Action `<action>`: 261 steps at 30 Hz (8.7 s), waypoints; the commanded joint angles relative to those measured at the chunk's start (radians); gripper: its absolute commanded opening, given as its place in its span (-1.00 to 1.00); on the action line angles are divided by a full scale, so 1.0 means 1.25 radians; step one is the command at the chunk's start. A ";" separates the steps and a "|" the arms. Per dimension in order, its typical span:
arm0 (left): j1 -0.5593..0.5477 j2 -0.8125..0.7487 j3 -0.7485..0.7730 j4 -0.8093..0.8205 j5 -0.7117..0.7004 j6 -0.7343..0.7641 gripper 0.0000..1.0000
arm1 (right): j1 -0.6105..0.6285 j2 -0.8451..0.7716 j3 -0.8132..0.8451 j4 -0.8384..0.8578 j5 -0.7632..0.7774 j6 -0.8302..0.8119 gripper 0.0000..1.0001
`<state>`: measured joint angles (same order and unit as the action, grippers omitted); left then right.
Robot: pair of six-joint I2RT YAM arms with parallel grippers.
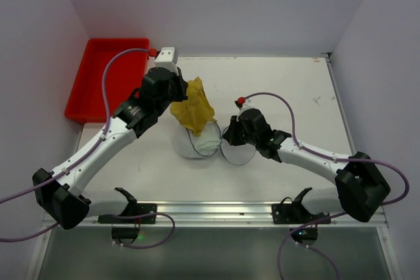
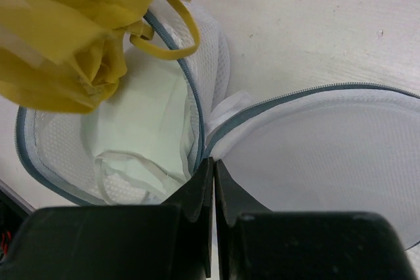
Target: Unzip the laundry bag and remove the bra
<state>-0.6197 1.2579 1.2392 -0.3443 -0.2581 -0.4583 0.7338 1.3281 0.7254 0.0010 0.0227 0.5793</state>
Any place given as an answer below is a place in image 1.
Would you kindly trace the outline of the white mesh laundry bag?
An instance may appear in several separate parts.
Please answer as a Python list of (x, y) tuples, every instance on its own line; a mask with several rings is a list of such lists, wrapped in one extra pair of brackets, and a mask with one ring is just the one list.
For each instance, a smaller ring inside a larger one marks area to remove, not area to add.
[(256, 149), (249, 144), (231, 146), (222, 136), (227, 128), (220, 128), (217, 122), (206, 123), (199, 136), (194, 136), (186, 127), (177, 126), (171, 138), (176, 153), (185, 159), (208, 159), (216, 154), (229, 163), (242, 166), (250, 162)]

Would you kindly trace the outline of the yellow bra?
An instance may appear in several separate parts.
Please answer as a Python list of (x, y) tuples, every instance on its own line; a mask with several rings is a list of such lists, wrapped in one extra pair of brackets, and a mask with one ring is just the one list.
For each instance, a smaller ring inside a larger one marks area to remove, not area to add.
[(186, 100), (171, 104), (170, 113), (182, 127), (191, 131), (194, 136), (200, 136), (207, 123), (217, 121), (215, 110), (207, 99), (199, 77), (188, 81), (186, 95)]

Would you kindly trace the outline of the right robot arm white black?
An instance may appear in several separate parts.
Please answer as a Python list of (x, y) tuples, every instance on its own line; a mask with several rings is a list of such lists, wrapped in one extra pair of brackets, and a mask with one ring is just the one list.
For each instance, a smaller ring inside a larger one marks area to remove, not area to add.
[(368, 222), (390, 193), (390, 186), (368, 155), (304, 149), (288, 132), (272, 129), (258, 109), (233, 115), (222, 137), (231, 146), (251, 145), (266, 159), (295, 165), (331, 182), (332, 188), (308, 188), (295, 198), (309, 214), (345, 212)]

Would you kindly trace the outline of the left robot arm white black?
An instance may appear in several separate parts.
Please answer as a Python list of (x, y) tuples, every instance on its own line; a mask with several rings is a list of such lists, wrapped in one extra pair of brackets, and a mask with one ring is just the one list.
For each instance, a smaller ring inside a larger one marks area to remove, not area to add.
[(92, 216), (133, 218), (137, 200), (125, 189), (88, 195), (94, 176), (124, 147), (140, 138), (173, 102), (187, 98), (187, 82), (179, 67), (153, 67), (103, 129), (67, 161), (32, 177), (38, 203), (65, 230)]

